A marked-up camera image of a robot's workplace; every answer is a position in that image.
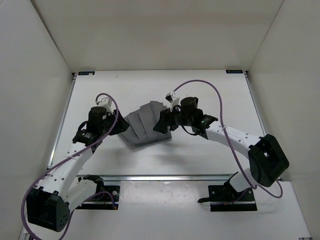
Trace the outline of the blue corner label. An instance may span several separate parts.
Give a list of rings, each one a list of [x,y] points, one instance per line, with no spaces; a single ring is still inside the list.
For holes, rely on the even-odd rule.
[[[93,76],[95,71],[79,71],[77,73],[78,76]]]
[[[243,74],[243,71],[240,69],[226,69],[227,74]]]

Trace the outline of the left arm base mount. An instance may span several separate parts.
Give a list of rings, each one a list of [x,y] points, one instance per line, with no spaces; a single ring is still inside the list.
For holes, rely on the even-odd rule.
[[[77,210],[118,210],[120,199],[120,183],[109,183],[103,180],[102,177],[97,175],[86,175],[78,177],[77,182],[81,183],[89,181],[95,183],[94,197],[90,197],[89,200],[80,204]]]

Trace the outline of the right blue corner label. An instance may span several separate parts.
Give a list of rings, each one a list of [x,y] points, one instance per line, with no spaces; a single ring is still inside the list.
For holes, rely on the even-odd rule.
[[[243,71],[240,69],[226,69],[227,74],[243,74]]]

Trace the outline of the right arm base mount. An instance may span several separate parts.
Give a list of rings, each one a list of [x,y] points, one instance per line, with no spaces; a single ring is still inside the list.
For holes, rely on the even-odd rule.
[[[230,184],[234,173],[223,185],[209,185],[208,197],[197,200],[199,204],[209,203],[211,212],[255,212],[258,210],[251,187],[237,192]]]

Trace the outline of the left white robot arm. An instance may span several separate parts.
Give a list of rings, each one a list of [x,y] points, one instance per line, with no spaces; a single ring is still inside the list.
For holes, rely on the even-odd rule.
[[[86,199],[101,198],[105,187],[100,176],[86,175],[76,185],[73,182],[103,139],[123,133],[128,127],[118,109],[111,110],[107,105],[92,107],[88,119],[78,127],[65,159],[50,168],[26,194],[22,211],[28,222],[60,232]]]

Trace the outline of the left aluminium rail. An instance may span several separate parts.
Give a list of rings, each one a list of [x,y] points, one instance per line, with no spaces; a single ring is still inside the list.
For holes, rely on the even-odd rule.
[[[70,87],[70,90],[69,90],[69,93],[68,93],[68,96],[67,96],[67,100],[66,100],[63,112],[62,112],[61,120],[60,120],[59,125],[58,125],[58,129],[57,129],[57,133],[55,135],[53,146],[52,146],[51,151],[50,151],[49,160],[48,160],[48,164],[47,164],[47,167],[46,167],[47,170],[51,168],[51,166],[53,164],[53,161],[54,161],[54,158],[55,158],[55,155],[56,155],[56,151],[57,151],[58,143],[59,143],[59,140],[60,140],[61,132],[62,132],[62,129],[63,129],[63,126],[64,126],[64,122],[65,122],[66,115],[67,115],[67,112],[68,112],[68,108],[69,108],[69,105],[70,105],[71,97],[72,97],[73,90],[74,90],[74,87],[75,87],[75,82],[76,82],[76,79],[77,79],[77,75],[78,75],[77,72],[73,72],[72,73],[71,87]]]

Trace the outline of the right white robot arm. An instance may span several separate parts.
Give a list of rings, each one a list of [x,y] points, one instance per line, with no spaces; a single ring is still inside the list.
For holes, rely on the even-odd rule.
[[[288,169],[290,163],[273,135],[250,135],[227,126],[216,117],[204,114],[198,108],[198,101],[196,97],[186,97],[180,104],[162,110],[153,130],[166,134],[178,127],[191,127],[194,136],[230,147],[246,157],[249,167],[226,182],[226,198],[236,200],[244,190],[256,186],[268,188]]]

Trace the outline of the left blue corner label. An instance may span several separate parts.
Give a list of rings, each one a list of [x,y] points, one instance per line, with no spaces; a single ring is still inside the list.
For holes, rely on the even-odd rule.
[[[93,76],[95,71],[79,71],[77,73],[78,76]]]

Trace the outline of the grey pleated skirt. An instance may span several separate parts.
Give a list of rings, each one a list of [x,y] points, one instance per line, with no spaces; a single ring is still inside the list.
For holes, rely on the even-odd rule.
[[[160,119],[160,112],[166,109],[162,102],[150,101],[129,113],[124,117],[129,128],[119,135],[120,139],[130,148],[170,140],[170,132],[163,134],[153,130]]]

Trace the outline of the aluminium rail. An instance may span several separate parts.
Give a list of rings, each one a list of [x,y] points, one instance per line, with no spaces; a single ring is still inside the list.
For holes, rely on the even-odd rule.
[[[54,161],[54,158],[55,158],[55,155],[56,155],[56,151],[57,151],[58,143],[59,143],[59,140],[60,140],[61,132],[62,132],[62,129],[63,129],[63,126],[64,126],[64,122],[65,122],[66,115],[67,115],[67,112],[68,112],[68,108],[69,108],[69,105],[70,105],[71,97],[72,97],[73,90],[74,90],[74,87],[75,87],[75,82],[76,82],[76,79],[77,79],[77,75],[78,75],[77,72],[73,72],[72,73],[71,87],[70,87],[70,90],[69,90],[69,93],[68,93],[68,96],[67,96],[67,100],[66,100],[63,112],[62,112],[61,120],[60,120],[59,125],[58,125],[58,129],[57,129],[57,133],[55,135],[53,146],[52,146],[51,151],[50,151],[49,160],[48,160],[48,164],[47,164],[47,167],[46,167],[47,170],[51,168],[51,166],[53,164],[53,161]]]
[[[193,174],[193,175],[102,175],[101,177],[108,182],[120,181],[226,181],[230,174]]]

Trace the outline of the front aluminium rail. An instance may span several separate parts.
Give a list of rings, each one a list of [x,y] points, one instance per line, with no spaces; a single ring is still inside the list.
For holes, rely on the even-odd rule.
[[[226,181],[230,174],[193,174],[193,175],[102,175],[101,177],[108,182],[120,181]]]

